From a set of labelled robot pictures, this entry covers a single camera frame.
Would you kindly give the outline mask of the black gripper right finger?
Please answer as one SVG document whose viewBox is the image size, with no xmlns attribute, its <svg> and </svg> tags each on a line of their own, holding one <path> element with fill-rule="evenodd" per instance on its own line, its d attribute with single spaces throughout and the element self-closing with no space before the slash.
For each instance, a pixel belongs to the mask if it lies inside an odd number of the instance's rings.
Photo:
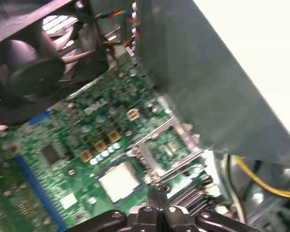
<svg viewBox="0 0 290 232">
<path fill-rule="evenodd" d="M 186 208 L 170 205 L 167 199 L 167 187 L 158 186 L 159 208 L 168 232 L 258 232 L 230 217 L 214 211 L 202 210 L 191 216 Z"/>
</svg>

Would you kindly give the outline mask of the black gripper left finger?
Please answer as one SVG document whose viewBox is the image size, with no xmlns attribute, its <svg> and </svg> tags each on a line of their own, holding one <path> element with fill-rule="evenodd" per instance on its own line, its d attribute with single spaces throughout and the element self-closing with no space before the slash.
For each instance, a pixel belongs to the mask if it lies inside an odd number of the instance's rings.
<svg viewBox="0 0 290 232">
<path fill-rule="evenodd" d="M 137 205 L 125 214 L 108 210 L 72 228 L 71 232 L 156 232 L 159 218 L 158 188 L 149 188 L 146 205 Z"/>
</svg>

